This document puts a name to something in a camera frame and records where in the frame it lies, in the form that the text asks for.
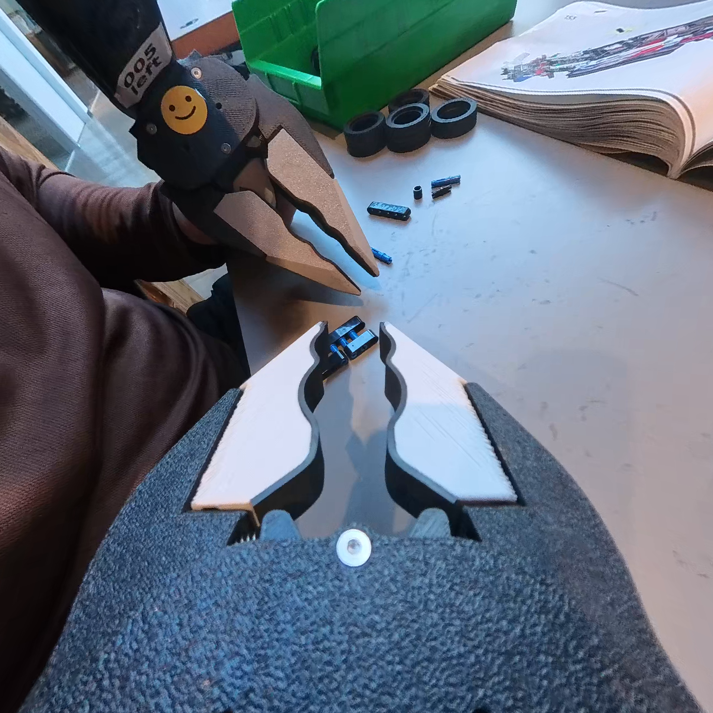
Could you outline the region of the open instruction booklet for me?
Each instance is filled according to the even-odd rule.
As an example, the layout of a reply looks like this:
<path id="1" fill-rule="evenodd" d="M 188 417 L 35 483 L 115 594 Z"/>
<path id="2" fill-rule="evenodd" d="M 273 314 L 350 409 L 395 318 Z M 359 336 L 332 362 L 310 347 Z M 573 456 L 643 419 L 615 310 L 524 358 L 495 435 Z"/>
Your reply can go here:
<path id="1" fill-rule="evenodd" d="M 712 168 L 712 2 L 566 5 L 443 74 L 430 88 L 598 153 Z"/>

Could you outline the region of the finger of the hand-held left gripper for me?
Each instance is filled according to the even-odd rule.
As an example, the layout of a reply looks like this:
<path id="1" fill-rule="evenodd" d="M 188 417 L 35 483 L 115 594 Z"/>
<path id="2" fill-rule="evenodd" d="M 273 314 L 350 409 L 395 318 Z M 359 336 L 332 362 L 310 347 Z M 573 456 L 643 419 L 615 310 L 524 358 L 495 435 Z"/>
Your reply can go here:
<path id="1" fill-rule="evenodd" d="M 360 288 L 308 241 L 294 235 L 278 212 L 253 191 L 227 193 L 214 213 L 262 253 L 267 262 L 330 289 L 360 295 Z"/>
<path id="2" fill-rule="evenodd" d="M 272 182 L 298 210 L 371 276 L 379 276 L 377 259 L 338 181 L 287 129 L 270 139 L 266 166 Z"/>

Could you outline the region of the long black brick beam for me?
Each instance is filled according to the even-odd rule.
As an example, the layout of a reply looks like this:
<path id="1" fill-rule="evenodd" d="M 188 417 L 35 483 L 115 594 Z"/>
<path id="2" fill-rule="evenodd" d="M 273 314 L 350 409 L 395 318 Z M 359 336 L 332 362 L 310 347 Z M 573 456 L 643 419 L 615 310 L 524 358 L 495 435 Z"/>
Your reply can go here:
<path id="1" fill-rule="evenodd" d="M 358 331 L 359 334 L 365 329 L 364 321 L 356 315 L 329 333 L 329 345 L 335 343 L 338 347 L 341 347 L 352 342 L 349 340 L 349 332 L 352 329 Z"/>

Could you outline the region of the green plastic bin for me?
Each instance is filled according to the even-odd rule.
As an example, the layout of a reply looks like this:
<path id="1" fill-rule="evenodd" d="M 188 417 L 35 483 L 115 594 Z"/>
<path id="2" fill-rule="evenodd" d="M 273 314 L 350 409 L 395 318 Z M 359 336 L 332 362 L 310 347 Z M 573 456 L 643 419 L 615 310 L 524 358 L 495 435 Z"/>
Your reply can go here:
<path id="1" fill-rule="evenodd" d="M 334 128 L 381 109 L 512 20 L 516 1 L 234 1 L 247 66 Z"/>

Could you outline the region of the black toy tire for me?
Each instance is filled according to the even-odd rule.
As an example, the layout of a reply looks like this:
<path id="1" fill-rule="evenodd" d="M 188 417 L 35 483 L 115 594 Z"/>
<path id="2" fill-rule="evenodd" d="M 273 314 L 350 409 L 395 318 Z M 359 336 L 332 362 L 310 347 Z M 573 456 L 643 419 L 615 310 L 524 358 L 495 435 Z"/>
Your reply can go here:
<path id="1" fill-rule="evenodd" d="M 422 102 L 410 103 L 391 112 L 386 120 L 386 143 L 393 153 L 409 153 L 431 138 L 431 111 Z"/>
<path id="2" fill-rule="evenodd" d="M 430 94 L 426 89 L 415 87 L 401 94 L 398 94 L 394 99 L 389 102 L 388 113 L 390 115 L 406 105 L 416 103 L 420 103 L 428 107 L 430 106 Z"/>
<path id="3" fill-rule="evenodd" d="M 365 112 L 350 119 L 343 133 L 349 155 L 373 156 L 386 147 L 386 118 L 380 111 Z"/>
<path id="4" fill-rule="evenodd" d="M 470 132 L 478 118 L 477 102 L 471 98 L 454 98 L 441 103 L 431 113 L 431 134 L 434 138 L 458 138 Z"/>

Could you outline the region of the short black brick beam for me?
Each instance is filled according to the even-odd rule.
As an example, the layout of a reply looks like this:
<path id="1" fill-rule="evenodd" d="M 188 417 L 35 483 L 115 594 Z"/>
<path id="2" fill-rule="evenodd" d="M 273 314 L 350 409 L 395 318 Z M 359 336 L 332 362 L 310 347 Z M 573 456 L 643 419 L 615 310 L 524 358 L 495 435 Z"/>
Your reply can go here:
<path id="1" fill-rule="evenodd" d="M 374 334 L 370 329 L 363 330 L 357 339 L 345 344 L 343 346 L 343 351 L 349 360 L 355 360 L 364 352 L 368 351 L 371 347 L 378 343 L 378 336 Z"/>

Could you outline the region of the white desk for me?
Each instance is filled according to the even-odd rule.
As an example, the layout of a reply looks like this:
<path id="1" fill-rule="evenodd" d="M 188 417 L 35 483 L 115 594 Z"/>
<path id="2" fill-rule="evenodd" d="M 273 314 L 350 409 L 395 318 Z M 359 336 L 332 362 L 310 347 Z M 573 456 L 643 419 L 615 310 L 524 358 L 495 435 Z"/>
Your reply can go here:
<path id="1" fill-rule="evenodd" d="M 253 255 L 234 288 L 250 366 L 320 320 L 388 321 L 480 384 L 575 478 L 625 557 L 690 691 L 712 711 L 712 192 L 481 116 L 457 140 L 364 161 L 319 142 L 370 244 L 361 287 L 322 289 Z M 432 180 L 460 175 L 432 200 Z M 415 202 L 413 187 L 423 187 Z M 381 201 L 407 222 L 370 216 Z"/>

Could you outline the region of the person's brown sweater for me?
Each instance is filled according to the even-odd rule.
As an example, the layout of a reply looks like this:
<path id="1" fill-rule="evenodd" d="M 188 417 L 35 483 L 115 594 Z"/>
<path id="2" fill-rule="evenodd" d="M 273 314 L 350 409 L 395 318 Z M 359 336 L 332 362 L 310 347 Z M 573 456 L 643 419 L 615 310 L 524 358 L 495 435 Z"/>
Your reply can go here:
<path id="1" fill-rule="evenodd" d="M 102 287 L 1 174 L 1 711 L 43 669 L 136 486 L 231 388 L 229 349 Z"/>

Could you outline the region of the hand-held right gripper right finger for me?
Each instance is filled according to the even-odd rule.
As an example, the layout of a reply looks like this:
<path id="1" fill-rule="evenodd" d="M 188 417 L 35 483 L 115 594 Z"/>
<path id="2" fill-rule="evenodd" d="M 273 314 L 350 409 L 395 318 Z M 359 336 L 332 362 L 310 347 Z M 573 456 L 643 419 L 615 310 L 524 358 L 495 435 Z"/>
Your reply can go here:
<path id="1" fill-rule="evenodd" d="M 379 325 L 387 426 L 388 494 L 409 515 L 438 508 L 514 505 L 518 493 L 455 371 L 390 322 Z"/>

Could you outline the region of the person's black trousers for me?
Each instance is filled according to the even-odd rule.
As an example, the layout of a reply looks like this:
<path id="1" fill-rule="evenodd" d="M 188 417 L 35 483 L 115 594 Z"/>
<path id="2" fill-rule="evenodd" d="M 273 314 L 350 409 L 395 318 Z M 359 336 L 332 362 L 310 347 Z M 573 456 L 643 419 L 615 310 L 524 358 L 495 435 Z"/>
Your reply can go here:
<path id="1" fill-rule="evenodd" d="M 209 298 L 189 307 L 186 316 L 199 330 L 227 346 L 232 354 L 234 382 L 237 386 L 244 383 L 251 370 L 229 275 L 216 280 Z"/>

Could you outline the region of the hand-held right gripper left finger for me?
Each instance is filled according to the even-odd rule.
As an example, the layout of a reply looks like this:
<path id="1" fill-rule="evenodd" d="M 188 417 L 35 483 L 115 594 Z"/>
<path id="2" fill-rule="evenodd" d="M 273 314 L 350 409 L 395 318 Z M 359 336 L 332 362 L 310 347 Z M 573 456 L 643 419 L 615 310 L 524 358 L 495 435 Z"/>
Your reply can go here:
<path id="1" fill-rule="evenodd" d="M 191 497 L 192 511 L 293 519 L 321 495 L 325 464 L 315 409 L 324 396 L 327 323 L 317 322 L 240 387 Z"/>

